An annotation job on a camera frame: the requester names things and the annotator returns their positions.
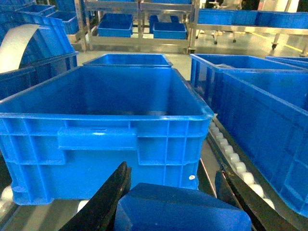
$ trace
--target plastic crate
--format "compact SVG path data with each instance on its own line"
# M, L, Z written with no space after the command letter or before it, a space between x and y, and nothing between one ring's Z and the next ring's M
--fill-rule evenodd
M152 0L152 3L191 4L191 0Z
M33 67L26 67L0 74L0 100L30 88L35 75Z
M308 217L307 72L228 74L218 119L285 203Z
M0 41L10 28L27 23L40 25L25 50L22 64L75 52L67 38L62 20L17 12L13 14L13 20L14 22L0 25Z
M171 15L170 16L170 20L172 23L179 23L179 17L175 16L175 15ZM151 15L150 19L149 19L149 23L150 23L150 34L153 34L153 26L154 23L159 22L158 16L157 15Z
M308 58L305 57L265 57L268 60L277 61L284 64L290 64L308 69Z
M258 11L257 17L256 17L256 25L257 26L270 26L270 22L272 20L272 16L274 15L274 12L267 12L267 11Z
M8 0L8 1L0 1L0 11L15 11L15 10L18 10L22 7L25 7L25 6L29 6L29 5L32 5L32 4L35 4L35 0L32 0L32 1L28 1L28 0L21 0L21 1L18 1L18 2L24 2L22 4L15 4L16 1L14 0Z
M133 21L133 15L128 13L106 13L103 21Z
M234 11L232 25L252 26L256 23L258 11Z
M35 68L35 75L31 79L31 85L34 86L77 67L77 55L78 52L72 52L30 63L29 65Z
M200 9L199 24L231 25L234 11Z
M133 23L129 21L102 21L97 28L99 36L128 37L133 32Z
M30 13L37 16L47 16L56 11L54 5L31 5L17 10L18 12Z
M158 23L153 27L154 39L186 39L186 27L183 23Z
M104 54L83 65L171 67L173 64L164 54Z
M215 113L219 113L219 96L225 71L303 70L300 67L246 55L192 54L191 57L191 84Z
M20 205L89 199L122 161L132 186L197 189L214 115L177 70L121 66L77 67L0 101L0 112Z
M140 183L118 202L114 231L123 230L251 231L251 220L201 191Z
M61 19L64 23L66 34L74 35L79 31L78 20L75 12L54 12L48 17Z

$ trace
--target metal leg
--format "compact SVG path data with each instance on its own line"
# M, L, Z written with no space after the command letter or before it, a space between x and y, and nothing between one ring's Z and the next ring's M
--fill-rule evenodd
M303 51L299 54L300 57L306 57L308 52L308 43L305 45Z
M279 37L280 37L280 34L276 34L276 36L275 36L275 40L272 42L272 46L271 46L271 48L274 50L276 47L277 47L277 45L278 45L278 39L279 39Z
M233 33L233 42L236 42L235 32L232 31L232 33Z
M84 31L84 23L83 23L83 16L82 16L82 12L81 12L81 2L83 0L75 0L75 9L76 9L76 15L77 15L77 19L78 19L78 25L79 25L79 30L81 32L80 35L80 39L81 39L81 47L83 51L87 50L87 42L86 42L86 34Z

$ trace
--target metal post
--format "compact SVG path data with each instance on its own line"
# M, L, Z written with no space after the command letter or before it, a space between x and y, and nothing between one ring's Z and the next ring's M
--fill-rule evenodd
M285 6L285 12L288 12L291 6L292 0L288 0L287 5ZM278 45L278 39L280 37L280 34L276 34L274 41L272 42L272 49L274 50L276 46Z
M81 1L83 0L75 0L75 9L76 9L76 15L78 20L78 26L80 31L80 39L81 39L81 47L83 51L87 50L87 42L86 42L86 35L84 31L84 21L83 21L83 15L82 15L82 9L81 9Z
M299 54L300 57L306 57L308 52L308 43L303 48L303 51Z

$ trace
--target white roller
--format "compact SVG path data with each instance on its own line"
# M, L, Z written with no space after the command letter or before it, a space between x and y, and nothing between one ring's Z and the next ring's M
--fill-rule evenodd
M228 144L227 139L226 139L226 138L223 138L223 139L221 139L221 140L219 141L219 145L223 148L223 147L228 146L229 144Z
M264 197L264 192L263 192L263 189L261 187L261 185L259 184L251 184L249 185L249 187L255 191L256 194L259 195L259 197L263 198Z
M241 161L234 163L234 168L238 174L242 174L247 171L246 165Z
M231 153L231 154L229 155L229 159L230 159L232 165L233 165L234 163L240 161L240 157L239 157L239 155L238 155L237 153Z
M263 199L266 203L268 203L268 205L272 208L272 209L274 209L275 210L275 205L274 205L274 203L270 200L270 199L267 199L267 198L265 198L265 199Z
M255 178L251 172L243 172L242 174L240 174L240 177L247 185L255 183Z
M79 205L78 205L78 209L77 212L79 212L80 210L82 210L82 208L88 203L88 200L84 200L84 201L80 201Z
M225 155L227 155L227 156L231 155L234 152L234 150L233 150L231 145L223 147L222 150L225 153Z
M11 186L6 187L2 194L1 194L1 200L3 201L13 201L13 191Z

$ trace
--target blue object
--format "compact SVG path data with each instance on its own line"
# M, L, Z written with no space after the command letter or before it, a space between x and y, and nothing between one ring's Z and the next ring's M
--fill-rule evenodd
M35 0L1 0L0 11L15 11L32 4L35 4Z
M164 54L104 54L83 65L171 67L173 64Z
M229 72L219 121L284 202L308 217L307 72Z
M219 112L224 71L303 70L297 66L246 55L192 54L191 57L191 84L215 113Z
M140 183L119 200L114 230L251 231L251 220L204 192Z
M26 67L0 74L0 100L30 88L35 75L33 67Z
M0 112L19 205L90 199L123 161L132 186L197 189L190 176L214 115L177 70L122 66L77 67L0 101Z
M253 26L256 23L258 11L234 11L232 25Z
M152 3L191 4L191 0L152 0Z
M30 13L37 16L47 16L56 11L56 7L54 5L31 5L23 7L18 12Z
M133 21L133 15L128 13L106 13L103 21Z
M186 27L183 23L158 23L153 27L154 39L186 39Z
M256 17L256 25L257 26L270 26L270 22L272 19L274 12L267 12L267 11L258 11Z
M294 66L299 66L302 68L308 69L308 58L306 57L273 57L273 56L267 56L265 57L268 60L284 63L284 64L290 64Z
M133 32L133 23L130 21L102 21L97 28L99 36L127 37Z
M54 12L48 17L61 19L64 23L66 34L73 35L79 31L78 20L75 12Z
M200 9L199 24L231 25L234 11Z

